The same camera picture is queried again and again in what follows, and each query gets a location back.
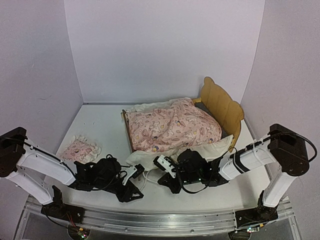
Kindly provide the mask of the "pink unicorn print blanket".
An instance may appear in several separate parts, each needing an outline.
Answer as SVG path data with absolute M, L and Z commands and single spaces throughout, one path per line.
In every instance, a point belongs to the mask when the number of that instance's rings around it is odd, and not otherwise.
M 131 148 L 126 163 L 142 165 L 145 178 L 162 170 L 157 183 L 173 194 L 192 194 L 186 189 L 190 184 L 208 188 L 228 183 L 219 164 L 234 136 L 224 132 L 204 104 L 178 98 L 135 105 L 122 115 Z

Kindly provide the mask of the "wooden pet bed frame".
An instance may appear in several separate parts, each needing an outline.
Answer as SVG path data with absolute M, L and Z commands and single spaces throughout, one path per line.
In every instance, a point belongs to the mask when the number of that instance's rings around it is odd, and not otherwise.
M 143 103 L 123 110 L 126 133 L 132 152 L 161 153 L 186 147 L 212 145 L 199 134 L 195 103 L 202 102 L 226 128 L 232 139 L 229 146 L 235 146 L 241 133 L 244 110 L 230 95 L 210 77 L 204 78 L 204 85 L 198 98 L 176 98 L 165 102 Z

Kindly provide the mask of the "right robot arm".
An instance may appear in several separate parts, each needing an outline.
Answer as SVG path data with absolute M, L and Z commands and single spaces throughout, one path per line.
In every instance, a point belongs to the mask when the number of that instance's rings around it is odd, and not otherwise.
M 192 194 L 186 185 L 201 183 L 205 189 L 218 187 L 254 169 L 276 163 L 279 166 L 276 175 L 262 191 L 260 204 L 252 209 L 252 218 L 262 222 L 271 214 L 271 208 L 278 206 L 293 181 L 308 172 L 310 163 L 318 155 L 309 139 L 277 123 L 270 126 L 264 138 L 241 150 L 235 147 L 232 150 L 234 153 L 223 153 L 210 161 L 189 148 L 177 160 L 157 156 L 153 163 L 165 172 L 158 184 L 166 186 L 173 194 L 180 191 Z

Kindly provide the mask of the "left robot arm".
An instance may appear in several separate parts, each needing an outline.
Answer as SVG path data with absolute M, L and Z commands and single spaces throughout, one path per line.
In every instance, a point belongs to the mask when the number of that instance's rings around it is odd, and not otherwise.
M 39 174 L 77 191 L 112 193 L 121 203 L 142 199 L 143 193 L 131 179 L 141 175 L 144 167 L 121 165 L 111 154 L 98 159 L 100 154 L 96 143 L 78 135 L 55 155 L 29 140 L 25 128 L 17 127 L 0 137 L 0 176 L 47 205 L 57 219 L 67 214 L 67 207 L 55 199 L 59 189 L 48 185 Z

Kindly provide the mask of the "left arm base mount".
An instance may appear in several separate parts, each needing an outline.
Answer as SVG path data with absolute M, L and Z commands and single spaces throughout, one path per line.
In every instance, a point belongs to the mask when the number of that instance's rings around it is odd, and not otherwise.
M 85 216 L 85 209 L 83 207 L 65 203 L 62 205 L 51 203 L 43 205 L 41 213 L 50 219 L 68 221 L 71 224 L 81 224 Z

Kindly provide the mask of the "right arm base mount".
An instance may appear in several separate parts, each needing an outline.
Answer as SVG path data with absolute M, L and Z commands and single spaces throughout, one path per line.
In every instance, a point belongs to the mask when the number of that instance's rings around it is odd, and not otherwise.
M 259 211 L 258 207 L 238 210 L 235 212 L 236 228 L 238 230 L 255 227 L 260 224 L 267 224 L 268 222 L 278 219 L 278 212 L 276 208 L 267 207 L 265 210 Z

